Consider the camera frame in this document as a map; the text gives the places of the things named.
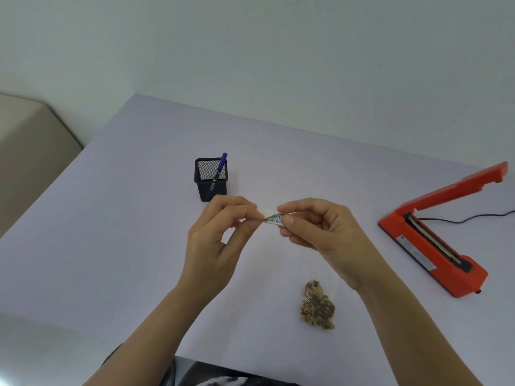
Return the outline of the person's left hand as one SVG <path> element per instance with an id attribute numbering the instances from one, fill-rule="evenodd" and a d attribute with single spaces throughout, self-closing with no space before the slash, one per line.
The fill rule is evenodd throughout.
<path id="1" fill-rule="evenodd" d="M 216 195 L 202 210 L 187 236 L 183 271 L 177 289 L 184 298 L 205 307 L 230 282 L 241 253 L 222 253 L 235 227 L 222 232 L 224 218 L 240 222 L 264 218 L 257 205 L 242 196 Z"/>

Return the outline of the person's right hand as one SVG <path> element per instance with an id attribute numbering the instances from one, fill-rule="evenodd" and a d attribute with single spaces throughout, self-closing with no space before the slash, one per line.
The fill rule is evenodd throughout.
<path id="1" fill-rule="evenodd" d="M 398 277 L 365 234 L 350 209 L 331 201 L 306 198 L 277 207 L 281 214 L 314 213 L 323 217 L 325 246 L 316 250 L 333 270 L 359 294 L 393 287 Z"/>

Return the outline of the person's left forearm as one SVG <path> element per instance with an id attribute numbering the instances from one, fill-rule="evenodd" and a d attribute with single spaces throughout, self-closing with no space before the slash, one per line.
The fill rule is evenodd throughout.
<path id="1" fill-rule="evenodd" d="M 177 285 L 83 386 L 159 386 L 212 289 Z"/>

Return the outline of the person's right forearm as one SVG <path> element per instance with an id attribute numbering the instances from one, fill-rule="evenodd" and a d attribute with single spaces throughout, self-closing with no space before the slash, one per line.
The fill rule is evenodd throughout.
<path id="1" fill-rule="evenodd" d="M 391 269 L 366 275 L 357 292 L 398 386 L 483 386 Z"/>

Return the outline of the black mesh pen holder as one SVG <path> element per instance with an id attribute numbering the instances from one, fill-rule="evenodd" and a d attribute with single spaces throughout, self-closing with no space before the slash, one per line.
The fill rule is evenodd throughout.
<path id="1" fill-rule="evenodd" d="M 221 162 L 221 157 L 198 158 L 195 161 L 194 182 L 202 202 L 210 202 L 216 195 L 227 195 L 227 160 L 222 168 L 219 167 Z"/>

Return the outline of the blue pen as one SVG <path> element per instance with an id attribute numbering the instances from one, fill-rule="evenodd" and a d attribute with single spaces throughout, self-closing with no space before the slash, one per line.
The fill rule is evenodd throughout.
<path id="1" fill-rule="evenodd" d="M 209 188 L 209 200 L 211 201 L 213 199 L 213 196 L 214 196 L 214 189 L 215 189 L 215 186 L 216 186 L 216 182 L 219 180 L 222 172 L 223 172 L 223 168 L 226 164 L 226 161 L 227 161 L 227 156 L 228 154 L 226 152 L 224 152 L 221 156 L 221 159 L 219 161 L 219 164 L 218 164 L 218 167 L 217 167 L 217 170 L 216 170 L 216 174 L 212 180 L 212 183 L 211 183 L 211 186 Z"/>

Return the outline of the clear bag of cookies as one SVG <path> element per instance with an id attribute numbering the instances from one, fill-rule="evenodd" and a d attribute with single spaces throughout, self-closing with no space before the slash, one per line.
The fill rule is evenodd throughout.
<path id="1" fill-rule="evenodd" d="M 304 287 L 304 299 L 300 303 L 300 317 L 312 326 L 320 327 L 324 330 L 333 330 L 333 316 L 335 305 L 325 295 L 322 285 L 311 280 Z"/>

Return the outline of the orange heat sealer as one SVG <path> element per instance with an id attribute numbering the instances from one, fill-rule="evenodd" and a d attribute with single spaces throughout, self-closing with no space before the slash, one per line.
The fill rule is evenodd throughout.
<path id="1" fill-rule="evenodd" d="M 476 194 L 487 184 L 502 182 L 508 170 L 509 163 L 501 162 L 405 202 L 379 220 L 378 226 L 454 298 L 480 294 L 488 272 L 449 246 L 415 212 Z"/>

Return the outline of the dark patterned clothing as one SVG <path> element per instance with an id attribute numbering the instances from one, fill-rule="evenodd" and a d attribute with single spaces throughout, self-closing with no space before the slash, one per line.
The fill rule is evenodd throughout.
<path id="1" fill-rule="evenodd" d="M 194 362 L 177 381 L 177 344 L 135 334 L 119 345 L 83 386 L 300 386 L 216 365 Z"/>

